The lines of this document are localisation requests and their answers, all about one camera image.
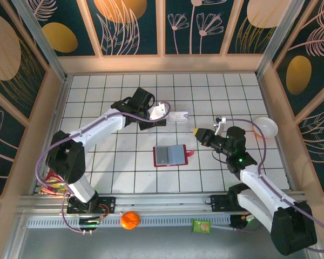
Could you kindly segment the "red card holder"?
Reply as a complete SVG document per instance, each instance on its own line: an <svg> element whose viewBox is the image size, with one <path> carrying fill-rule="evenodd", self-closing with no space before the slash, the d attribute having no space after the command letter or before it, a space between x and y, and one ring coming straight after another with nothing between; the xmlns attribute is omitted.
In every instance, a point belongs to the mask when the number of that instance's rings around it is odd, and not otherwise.
<svg viewBox="0 0 324 259"><path fill-rule="evenodd" d="M171 167L188 165L188 158L194 155L194 150L188 151L186 145L169 145L168 147L168 165L157 166L155 147L153 147L153 164L155 167Z"/></svg>

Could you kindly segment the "silver credit card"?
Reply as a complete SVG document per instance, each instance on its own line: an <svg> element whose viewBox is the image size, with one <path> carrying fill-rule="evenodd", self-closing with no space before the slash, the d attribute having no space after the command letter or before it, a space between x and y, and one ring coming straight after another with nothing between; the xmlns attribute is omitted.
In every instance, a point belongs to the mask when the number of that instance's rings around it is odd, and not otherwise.
<svg viewBox="0 0 324 259"><path fill-rule="evenodd" d="M187 122L188 112L187 111L173 111L168 115L168 119L171 122Z"/></svg>

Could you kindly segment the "grey credit card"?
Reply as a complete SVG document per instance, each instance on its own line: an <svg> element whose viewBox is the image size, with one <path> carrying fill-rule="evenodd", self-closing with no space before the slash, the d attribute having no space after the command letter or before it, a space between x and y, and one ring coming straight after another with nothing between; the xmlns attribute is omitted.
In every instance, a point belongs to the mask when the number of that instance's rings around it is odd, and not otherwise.
<svg viewBox="0 0 324 259"><path fill-rule="evenodd" d="M155 148L156 155L156 165L166 166L168 165L168 147L167 146L157 146Z"/></svg>

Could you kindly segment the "clear acrylic organizer box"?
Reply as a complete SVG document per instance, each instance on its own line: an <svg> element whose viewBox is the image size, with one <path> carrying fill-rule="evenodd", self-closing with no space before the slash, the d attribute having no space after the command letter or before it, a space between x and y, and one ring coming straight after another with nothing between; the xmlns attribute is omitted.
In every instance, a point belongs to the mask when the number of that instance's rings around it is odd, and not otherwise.
<svg viewBox="0 0 324 259"><path fill-rule="evenodd" d="M187 122L171 122L168 117L167 124L165 127L152 127L148 129L148 133L187 133L191 129L191 120L190 120L190 109L187 105L173 105L171 104L171 111L187 111L188 112L188 121Z"/></svg>

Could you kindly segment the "white bowl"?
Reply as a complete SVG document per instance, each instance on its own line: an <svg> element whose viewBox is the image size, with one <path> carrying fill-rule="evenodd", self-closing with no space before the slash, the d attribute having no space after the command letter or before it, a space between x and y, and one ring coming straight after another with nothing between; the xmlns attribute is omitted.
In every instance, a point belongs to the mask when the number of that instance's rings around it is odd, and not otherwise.
<svg viewBox="0 0 324 259"><path fill-rule="evenodd" d="M268 117L256 118L254 123L260 128L264 138L274 138L278 133L277 124Z"/></svg>

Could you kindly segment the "green snack packet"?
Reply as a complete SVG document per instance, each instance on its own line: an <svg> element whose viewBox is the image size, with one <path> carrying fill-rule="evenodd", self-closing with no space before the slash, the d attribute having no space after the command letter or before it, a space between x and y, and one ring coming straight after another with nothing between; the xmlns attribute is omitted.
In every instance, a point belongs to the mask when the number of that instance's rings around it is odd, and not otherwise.
<svg viewBox="0 0 324 259"><path fill-rule="evenodd" d="M210 234L211 233L211 222L204 220L193 220L192 222L192 232Z"/></svg>

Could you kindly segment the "orange ball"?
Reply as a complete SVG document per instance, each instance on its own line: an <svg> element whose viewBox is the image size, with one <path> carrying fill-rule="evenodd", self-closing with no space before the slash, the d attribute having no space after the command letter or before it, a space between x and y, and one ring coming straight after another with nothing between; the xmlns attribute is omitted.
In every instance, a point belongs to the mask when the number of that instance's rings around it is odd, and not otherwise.
<svg viewBox="0 0 324 259"><path fill-rule="evenodd" d="M140 223L140 216L135 212L126 212L121 216L120 224L126 230L132 230Z"/></svg>

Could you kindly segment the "colourful snack bag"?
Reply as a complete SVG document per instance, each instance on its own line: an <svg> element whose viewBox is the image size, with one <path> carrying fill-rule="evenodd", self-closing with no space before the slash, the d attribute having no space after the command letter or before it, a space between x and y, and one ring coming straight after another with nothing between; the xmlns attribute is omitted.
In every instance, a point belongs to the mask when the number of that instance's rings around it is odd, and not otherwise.
<svg viewBox="0 0 324 259"><path fill-rule="evenodd" d="M51 185L42 185L38 194L51 195L51 196L64 196L68 191L67 187L62 183L56 183L58 181L63 181L63 179L57 175L54 171L49 169L45 181L47 183L52 183Z"/></svg>

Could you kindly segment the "aluminium side rail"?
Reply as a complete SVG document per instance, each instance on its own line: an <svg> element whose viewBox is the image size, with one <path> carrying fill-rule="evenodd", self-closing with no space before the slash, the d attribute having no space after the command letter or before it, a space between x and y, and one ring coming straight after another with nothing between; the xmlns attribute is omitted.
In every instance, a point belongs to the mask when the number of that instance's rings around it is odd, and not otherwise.
<svg viewBox="0 0 324 259"><path fill-rule="evenodd" d="M278 126L277 142L282 155L283 167L286 170L289 185L292 190L297 190L293 167L291 166L291 144L288 142L289 123L291 122L290 108L287 105L285 94L282 92L280 83L269 76L262 76L259 79L264 100L267 105L269 116Z"/></svg>
<svg viewBox="0 0 324 259"><path fill-rule="evenodd" d="M34 167L34 176L36 179L36 186L42 185L44 182L43 174L46 169L45 165L45 151L50 147L54 133L59 129L60 122L63 116L64 107L68 98L69 90L72 84L73 76L67 75L65 81L62 83L57 99L55 101L51 121L48 126L48 131L45 137L45 141L42 146L40 155L38 156L36 165Z"/></svg>

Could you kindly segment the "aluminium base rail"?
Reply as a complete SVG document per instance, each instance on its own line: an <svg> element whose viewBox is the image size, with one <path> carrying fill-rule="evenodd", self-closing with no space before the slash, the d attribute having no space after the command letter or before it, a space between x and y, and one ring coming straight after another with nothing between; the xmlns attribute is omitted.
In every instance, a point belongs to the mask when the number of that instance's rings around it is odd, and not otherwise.
<svg viewBox="0 0 324 259"><path fill-rule="evenodd" d="M111 216L119 216L129 211L142 216L206 215L212 212L209 197L226 194L226 192L113 194L116 200ZM62 200L56 196L22 196L15 215L59 216Z"/></svg>

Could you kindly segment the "aluminium frame post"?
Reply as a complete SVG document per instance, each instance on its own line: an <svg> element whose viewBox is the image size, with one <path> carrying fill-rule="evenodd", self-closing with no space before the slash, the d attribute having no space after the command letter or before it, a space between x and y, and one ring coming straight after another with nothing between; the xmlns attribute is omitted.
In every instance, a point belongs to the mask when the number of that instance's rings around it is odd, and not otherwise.
<svg viewBox="0 0 324 259"><path fill-rule="evenodd" d="M37 45L42 50L49 64L56 72L58 78L66 81L57 55L49 43L39 22L47 22L57 10L57 0L11 0L23 22L28 27Z"/></svg>
<svg viewBox="0 0 324 259"><path fill-rule="evenodd" d="M282 44L286 35L290 31L295 19L299 15L305 0L291 0L288 4L286 11L276 27L267 47L262 55L261 61L256 71L256 78L261 81L266 69L275 56L279 46Z"/></svg>

